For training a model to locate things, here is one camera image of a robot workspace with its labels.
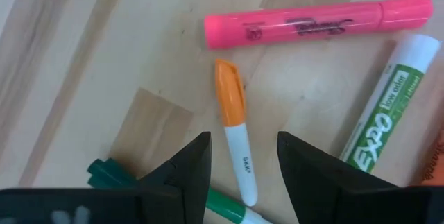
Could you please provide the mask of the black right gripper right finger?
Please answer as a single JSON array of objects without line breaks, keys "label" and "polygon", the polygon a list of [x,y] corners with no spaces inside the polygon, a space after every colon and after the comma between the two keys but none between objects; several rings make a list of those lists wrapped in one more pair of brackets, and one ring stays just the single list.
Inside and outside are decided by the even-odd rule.
[{"label": "black right gripper right finger", "polygon": [[395,187],[286,131],[277,134],[277,156],[299,223],[367,223],[350,197]]}]

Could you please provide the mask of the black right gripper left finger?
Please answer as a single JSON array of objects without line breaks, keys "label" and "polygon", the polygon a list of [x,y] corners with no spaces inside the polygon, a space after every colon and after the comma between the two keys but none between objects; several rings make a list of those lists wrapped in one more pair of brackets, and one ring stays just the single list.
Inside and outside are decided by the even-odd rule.
[{"label": "black right gripper left finger", "polygon": [[202,132],[139,179],[142,223],[202,223],[210,185],[212,139]]}]

